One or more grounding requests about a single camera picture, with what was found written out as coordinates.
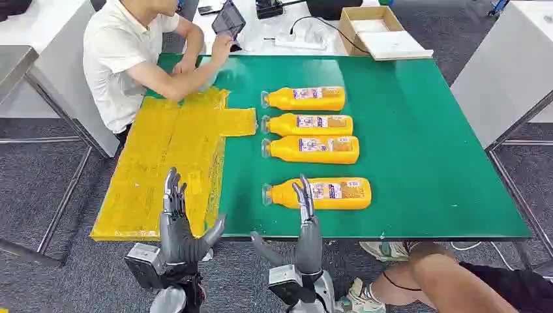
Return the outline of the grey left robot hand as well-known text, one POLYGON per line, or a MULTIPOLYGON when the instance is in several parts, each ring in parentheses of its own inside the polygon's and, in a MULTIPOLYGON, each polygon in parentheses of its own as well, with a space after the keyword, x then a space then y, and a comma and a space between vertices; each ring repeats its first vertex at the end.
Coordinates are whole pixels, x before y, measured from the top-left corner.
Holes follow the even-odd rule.
POLYGON ((164 180, 162 211, 159 232, 162 252, 167 265, 176 266, 198 263, 222 238, 226 215, 217 216, 213 227, 199 238, 193 236, 185 211, 185 189, 179 184, 181 176, 171 167, 164 180))

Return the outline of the person's left hand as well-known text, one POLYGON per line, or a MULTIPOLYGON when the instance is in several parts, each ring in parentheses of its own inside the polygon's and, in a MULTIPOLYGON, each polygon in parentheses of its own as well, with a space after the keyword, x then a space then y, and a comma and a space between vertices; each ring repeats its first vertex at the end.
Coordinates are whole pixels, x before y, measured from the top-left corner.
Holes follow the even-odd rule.
POLYGON ((178 74, 190 74, 196 70, 196 60, 195 59, 182 59, 178 62, 172 69, 172 76, 178 74))

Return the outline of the person's right hand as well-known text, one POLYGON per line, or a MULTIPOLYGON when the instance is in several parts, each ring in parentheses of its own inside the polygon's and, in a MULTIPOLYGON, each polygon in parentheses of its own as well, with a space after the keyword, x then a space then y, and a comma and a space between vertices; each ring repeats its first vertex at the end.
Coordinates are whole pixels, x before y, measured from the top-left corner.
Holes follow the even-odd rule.
POLYGON ((230 54, 233 39, 227 34, 219 34, 215 37, 212 45, 211 62, 221 67, 230 54))

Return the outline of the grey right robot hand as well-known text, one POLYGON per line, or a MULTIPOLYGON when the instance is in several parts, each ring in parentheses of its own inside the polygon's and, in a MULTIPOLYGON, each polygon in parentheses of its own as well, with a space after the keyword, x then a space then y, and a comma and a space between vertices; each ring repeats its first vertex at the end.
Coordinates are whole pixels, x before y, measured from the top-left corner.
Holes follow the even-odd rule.
POLYGON ((250 232, 251 242, 259 255, 264 257, 273 267, 293 264, 300 273, 316 275, 322 271, 322 237, 320 224, 314 210, 312 190, 305 175, 300 175, 299 186, 292 184, 297 196, 300 212, 300 228, 297 244, 292 254, 281 254, 264 241, 256 232, 250 232))

